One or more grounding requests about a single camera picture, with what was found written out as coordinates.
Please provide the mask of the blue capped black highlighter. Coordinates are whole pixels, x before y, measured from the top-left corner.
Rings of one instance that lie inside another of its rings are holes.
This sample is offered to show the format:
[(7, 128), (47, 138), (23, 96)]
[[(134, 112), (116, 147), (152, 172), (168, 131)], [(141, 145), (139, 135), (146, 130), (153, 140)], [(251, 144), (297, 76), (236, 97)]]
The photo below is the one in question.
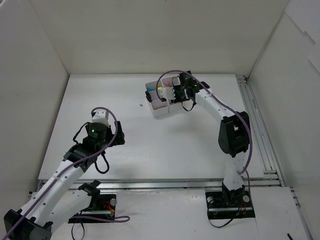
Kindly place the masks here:
[(146, 90), (147, 90), (148, 92), (152, 92), (152, 91), (154, 91), (155, 89), (152, 88), (152, 87), (147, 87)]

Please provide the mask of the black handled scissors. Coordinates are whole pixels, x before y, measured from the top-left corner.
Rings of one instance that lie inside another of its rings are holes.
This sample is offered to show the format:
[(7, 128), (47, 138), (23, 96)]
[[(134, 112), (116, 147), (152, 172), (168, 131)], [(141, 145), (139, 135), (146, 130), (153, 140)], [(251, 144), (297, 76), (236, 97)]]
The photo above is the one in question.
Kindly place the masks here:
[(145, 97), (149, 103), (151, 103), (153, 101), (152, 96), (150, 95), (149, 91), (145, 91)]

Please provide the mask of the white boxed eraser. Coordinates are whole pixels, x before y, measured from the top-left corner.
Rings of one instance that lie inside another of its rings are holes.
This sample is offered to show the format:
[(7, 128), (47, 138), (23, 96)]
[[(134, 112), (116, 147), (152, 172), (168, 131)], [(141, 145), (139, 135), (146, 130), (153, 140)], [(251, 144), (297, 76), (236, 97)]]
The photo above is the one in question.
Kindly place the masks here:
[(171, 79), (172, 86), (179, 86), (181, 84), (179, 76), (175, 76)]

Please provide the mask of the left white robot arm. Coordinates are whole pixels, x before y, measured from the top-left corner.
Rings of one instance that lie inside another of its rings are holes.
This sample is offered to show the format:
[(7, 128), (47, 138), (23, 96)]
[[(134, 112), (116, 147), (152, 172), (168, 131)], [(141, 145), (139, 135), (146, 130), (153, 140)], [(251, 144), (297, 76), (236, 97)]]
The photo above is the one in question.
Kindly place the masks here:
[(84, 124), (87, 137), (66, 152), (45, 185), (19, 210), (11, 209), (5, 214), (5, 240), (49, 240), (75, 214), (99, 206), (98, 180), (82, 184), (66, 201), (61, 198), (91, 165), (97, 163), (99, 156), (105, 155), (107, 148), (125, 143), (120, 121), (114, 124), (115, 130), (101, 122)]

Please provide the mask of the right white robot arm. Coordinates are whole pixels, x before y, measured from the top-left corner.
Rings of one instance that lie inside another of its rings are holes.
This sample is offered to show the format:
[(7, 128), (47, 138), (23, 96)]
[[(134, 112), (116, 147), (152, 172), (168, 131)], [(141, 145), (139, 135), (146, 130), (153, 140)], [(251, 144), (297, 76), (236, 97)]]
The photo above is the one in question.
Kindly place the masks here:
[(222, 182), (221, 200), (227, 206), (240, 202), (245, 192), (242, 174), (247, 170), (253, 153), (249, 115), (238, 112), (220, 100), (204, 81), (200, 82), (190, 71), (179, 74), (179, 83), (173, 86), (175, 100), (193, 101), (220, 123), (218, 145), (228, 155)]

